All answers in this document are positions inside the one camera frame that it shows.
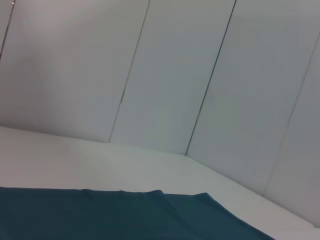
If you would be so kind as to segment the teal printed t-shirt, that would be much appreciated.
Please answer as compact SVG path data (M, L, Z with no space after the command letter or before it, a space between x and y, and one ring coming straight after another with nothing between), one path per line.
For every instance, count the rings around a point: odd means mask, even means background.
M0 187L0 240L274 240L207 193Z

